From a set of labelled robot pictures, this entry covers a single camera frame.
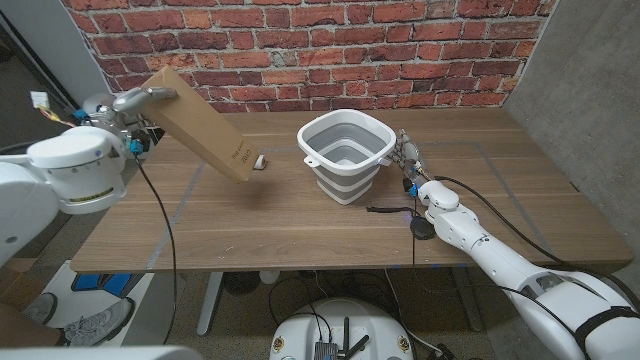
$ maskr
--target table top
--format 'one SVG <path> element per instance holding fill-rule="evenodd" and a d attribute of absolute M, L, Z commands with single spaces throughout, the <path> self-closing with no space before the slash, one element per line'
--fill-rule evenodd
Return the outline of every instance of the table top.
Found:
<path fill-rule="evenodd" d="M 575 263 L 622 265 L 633 252 L 524 130 L 502 109 L 368 111 L 405 129 L 432 174 L 483 194 L 542 247 Z M 144 163 L 173 224 L 180 271 L 410 267 L 408 213 L 366 206 L 412 206 L 402 172 L 382 167 L 373 186 L 343 206 L 316 184 L 296 133 L 321 112 L 229 114 L 261 149 L 266 169 L 237 184 L 166 135 Z M 473 195 L 446 184 L 480 223 L 527 259 L 550 261 L 520 240 Z M 416 266 L 472 264 L 439 239 L 417 241 Z M 71 262 L 80 273 L 169 271 L 171 244 L 160 208 L 141 174 L 104 216 Z"/>

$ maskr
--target white bucket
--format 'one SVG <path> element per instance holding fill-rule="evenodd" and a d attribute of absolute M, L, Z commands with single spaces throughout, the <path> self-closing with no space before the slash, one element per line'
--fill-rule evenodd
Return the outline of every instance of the white bucket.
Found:
<path fill-rule="evenodd" d="M 357 110 L 335 110 L 298 131 L 304 162 L 318 186 L 342 205 L 364 194 L 393 149 L 396 134 L 379 120 Z"/>

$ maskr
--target concrete wall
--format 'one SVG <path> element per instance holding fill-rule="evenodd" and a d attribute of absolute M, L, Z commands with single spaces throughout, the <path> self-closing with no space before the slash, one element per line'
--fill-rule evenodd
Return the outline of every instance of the concrete wall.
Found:
<path fill-rule="evenodd" d="M 109 92 L 98 64 L 60 1 L 1 1 L 0 9 L 78 104 L 95 93 Z"/>
<path fill-rule="evenodd" d="M 504 108 L 640 254 L 640 4 L 561 1 Z M 637 293 L 640 262 L 620 272 Z"/>

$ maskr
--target shoe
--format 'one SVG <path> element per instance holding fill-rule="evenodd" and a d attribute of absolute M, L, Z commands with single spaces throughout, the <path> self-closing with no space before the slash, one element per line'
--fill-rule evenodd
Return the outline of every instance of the shoe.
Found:
<path fill-rule="evenodd" d="M 52 293 L 40 294 L 22 311 L 22 315 L 38 324 L 44 325 L 51 320 L 51 317 L 53 317 L 53 314 L 56 312 L 57 306 L 58 298 L 56 298 L 55 295 Z"/>
<path fill-rule="evenodd" d="M 113 339 L 127 325 L 134 309 L 133 300 L 124 298 L 102 312 L 68 324 L 63 328 L 68 346 L 93 346 Z"/>

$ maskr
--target brown cardboard box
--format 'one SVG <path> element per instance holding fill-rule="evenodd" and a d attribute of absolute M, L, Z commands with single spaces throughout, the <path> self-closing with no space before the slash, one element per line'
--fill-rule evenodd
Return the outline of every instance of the brown cardboard box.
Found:
<path fill-rule="evenodd" d="M 178 97 L 155 101 L 142 112 L 228 178 L 247 181 L 260 155 L 229 122 L 168 66 L 142 87 L 170 87 Z"/>

